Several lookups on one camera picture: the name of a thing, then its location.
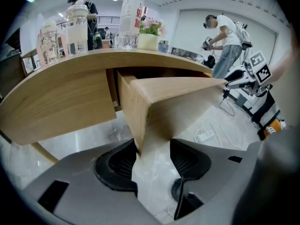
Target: open drawer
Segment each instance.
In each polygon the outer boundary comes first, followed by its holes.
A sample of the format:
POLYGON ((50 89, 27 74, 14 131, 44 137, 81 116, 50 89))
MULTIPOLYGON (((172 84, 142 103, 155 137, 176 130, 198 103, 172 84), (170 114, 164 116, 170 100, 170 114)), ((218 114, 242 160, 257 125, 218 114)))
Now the open drawer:
POLYGON ((170 68, 118 68, 120 106, 142 152, 146 143, 168 141, 217 102, 225 80, 170 68))

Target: white pot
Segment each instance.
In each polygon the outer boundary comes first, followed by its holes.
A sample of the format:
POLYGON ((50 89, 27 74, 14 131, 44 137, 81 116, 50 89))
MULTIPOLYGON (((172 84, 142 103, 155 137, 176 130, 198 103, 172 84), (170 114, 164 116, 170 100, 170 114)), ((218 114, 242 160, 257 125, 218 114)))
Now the white pot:
POLYGON ((157 51, 158 38, 159 36, 155 36, 153 34, 140 34, 137 49, 157 51))

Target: jeans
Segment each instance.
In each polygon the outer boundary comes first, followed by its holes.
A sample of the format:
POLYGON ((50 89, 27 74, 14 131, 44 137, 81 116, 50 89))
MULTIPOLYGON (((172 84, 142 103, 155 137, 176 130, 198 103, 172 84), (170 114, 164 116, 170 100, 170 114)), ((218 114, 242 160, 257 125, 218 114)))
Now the jeans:
POLYGON ((226 45, 224 46, 219 61, 215 64, 212 77, 225 78, 230 67, 240 57, 242 47, 239 45, 226 45))

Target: glass jar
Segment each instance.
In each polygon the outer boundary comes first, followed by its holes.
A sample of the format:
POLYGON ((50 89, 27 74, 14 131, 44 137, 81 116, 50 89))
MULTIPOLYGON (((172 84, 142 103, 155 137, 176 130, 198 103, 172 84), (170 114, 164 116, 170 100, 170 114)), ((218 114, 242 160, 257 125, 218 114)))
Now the glass jar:
POLYGON ((40 36, 41 50, 45 60, 45 64, 49 65, 52 62, 58 61, 58 59, 60 58, 60 54, 56 23, 44 23, 40 30, 40 36))
POLYGON ((88 51, 88 20, 89 13, 83 0, 77 1, 67 10, 66 40, 69 55, 88 51))

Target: wooden drawer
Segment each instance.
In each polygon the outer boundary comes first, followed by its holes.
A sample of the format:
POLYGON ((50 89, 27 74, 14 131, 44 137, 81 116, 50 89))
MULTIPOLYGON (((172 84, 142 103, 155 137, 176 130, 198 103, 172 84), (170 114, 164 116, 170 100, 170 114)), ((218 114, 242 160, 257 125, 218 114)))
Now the wooden drawer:
POLYGON ((147 143, 180 134, 217 102, 226 81, 205 76, 188 70, 118 69, 120 106, 140 152, 147 143))
POLYGON ((19 84, 0 104, 0 130, 19 145, 116 118, 104 69, 53 68, 19 84))

